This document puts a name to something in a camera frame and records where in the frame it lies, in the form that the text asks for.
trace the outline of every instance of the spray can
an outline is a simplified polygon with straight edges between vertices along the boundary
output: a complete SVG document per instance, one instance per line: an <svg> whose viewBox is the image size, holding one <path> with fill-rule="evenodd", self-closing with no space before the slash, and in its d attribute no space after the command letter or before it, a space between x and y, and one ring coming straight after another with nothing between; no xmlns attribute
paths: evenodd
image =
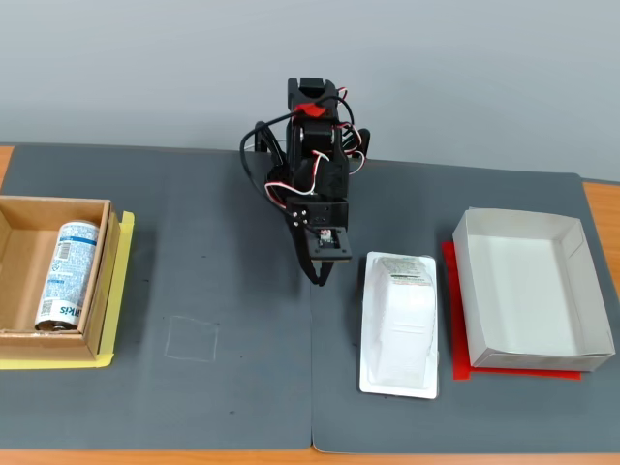
<svg viewBox="0 0 620 465"><path fill-rule="evenodd" d="M72 221L60 228L35 329L78 328L98 236L99 228L86 221Z"/></svg>

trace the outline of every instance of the product label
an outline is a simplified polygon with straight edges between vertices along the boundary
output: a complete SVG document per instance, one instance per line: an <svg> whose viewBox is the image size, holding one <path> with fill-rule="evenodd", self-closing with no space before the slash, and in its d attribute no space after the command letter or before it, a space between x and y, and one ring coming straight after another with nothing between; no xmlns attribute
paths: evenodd
<svg viewBox="0 0 620 465"><path fill-rule="evenodd" d="M63 226L35 324L44 321L78 324L98 233L99 228L95 226L76 223Z"/></svg>
<svg viewBox="0 0 620 465"><path fill-rule="evenodd" d="M423 263L416 259L381 258L394 284L432 286Z"/></svg>

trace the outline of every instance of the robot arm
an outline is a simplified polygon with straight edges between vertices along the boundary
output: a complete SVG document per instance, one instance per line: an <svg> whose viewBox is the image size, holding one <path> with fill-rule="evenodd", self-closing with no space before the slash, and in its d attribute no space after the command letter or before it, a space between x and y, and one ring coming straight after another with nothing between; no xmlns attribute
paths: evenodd
<svg viewBox="0 0 620 465"><path fill-rule="evenodd" d="M247 167L245 143L254 136L255 150L271 153L273 168L262 195L285 215L301 268L314 284L322 286L334 263L352 257L347 236L349 178L365 162L370 133L357 130L351 108L339 95L341 89L329 80L303 77L297 82L291 78L288 90L290 113L258 123L241 142L241 162L261 190ZM350 121L340 121L341 104ZM284 151L269 126L287 119ZM356 169L350 166L352 159L358 160ZM318 274L315 264L320 265Z"/></svg>

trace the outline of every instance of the white box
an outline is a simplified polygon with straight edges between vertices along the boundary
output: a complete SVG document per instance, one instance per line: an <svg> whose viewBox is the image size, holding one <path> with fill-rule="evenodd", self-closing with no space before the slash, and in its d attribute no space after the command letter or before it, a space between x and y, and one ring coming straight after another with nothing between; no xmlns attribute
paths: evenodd
<svg viewBox="0 0 620 465"><path fill-rule="evenodd" d="M470 209L453 238L472 366L593 371L615 354L578 219Z"/></svg>
<svg viewBox="0 0 620 465"><path fill-rule="evenodd" d="M393 283L393 274L388 276L389 273L380 270L381 259L414 261L420 264L425 271L422 274L430 278L432 290L425 289L425 286L412 286L419 288L418 292L398 292L396 288L409 288L410 286L405 284L413 282ZM365 276L359 389L362 392L436 398L439 353L435 260L431 257L370 252L366 260ZM393 297L389 308L386 308L387 294ZM391 372L394 376L386 378L386 372Z"/></svg>

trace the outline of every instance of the table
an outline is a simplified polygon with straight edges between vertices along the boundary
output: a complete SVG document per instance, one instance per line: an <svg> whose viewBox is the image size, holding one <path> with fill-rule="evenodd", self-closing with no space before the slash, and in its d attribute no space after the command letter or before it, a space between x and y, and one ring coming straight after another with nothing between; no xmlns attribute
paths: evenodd
<svg viewBox="0 0 620 465"><path fill-rule="evenodd" d="M11 155L10 147L0 147L0 178ZM585 183L586 193L595 217L604 252L616 285L620 289L620 187L598 183ZM313 449L302 451L274 452L40 452L40 451L0 451L3 463L494 463L500 457L494 455L414 455L414 456L356 456L320 454ZM539 463L582 463L579 455L537 456ZM615 463L614 455L589 455L588 463ZM503 463L522 461L518 456L501 456Z"/></svg>

